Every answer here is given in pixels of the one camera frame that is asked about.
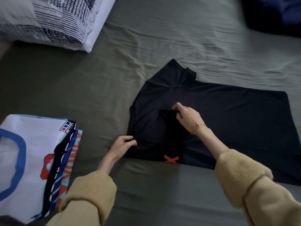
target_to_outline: beige jacket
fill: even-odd
[[[235,150],[220,155],[215,173],[224,194],[242,208],[249,225],[301,225],[301,204],[272,181],[269,168]],[[114,205],[116,185],[102,171],[78,177],[47,226],[103,226]]]

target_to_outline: shirt sleeve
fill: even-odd
[[[103,171],[74,180],[63,199],[59,213],[47,226],[103,226],[114,205],[117,187]]]
[[[243,209],[249,225],[301,225],[301,204],[272,181],[271,170],[261,163],[229,150],[220,155],[215,173],[225,196]]]

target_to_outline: person's right hand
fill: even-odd
[[[197,127],[197,123],[200,125],[205,124],[200,114],[196,110],[183,106],[180,102],[176,103],[172,109],[180,111],[180,114],[177,114],[177,119],[190,133],[192,133]]]

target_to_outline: red x print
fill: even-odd
[[[179,157],[175,157],[175,158],[171,159],[170,157],[168,157],[166,155],[164,155],[164,158],[167,159],[166,162],[173,162],[173,163],[177,163],[176,161],[179,160]]]

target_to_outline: fleece cuff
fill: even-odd
[[[269,168],[233,149],[219,156],[215,175],[226,198],[235,208],[242,207],[244,196],[258,178],[265,175],[273,179]]]
[[[110,176],[103,171],[94,171],[74,180],[59,211],[63,211],[72,200],[86,200],[98,208],[100,223],[103,225],[114,205],[116,190],[117,187]]]

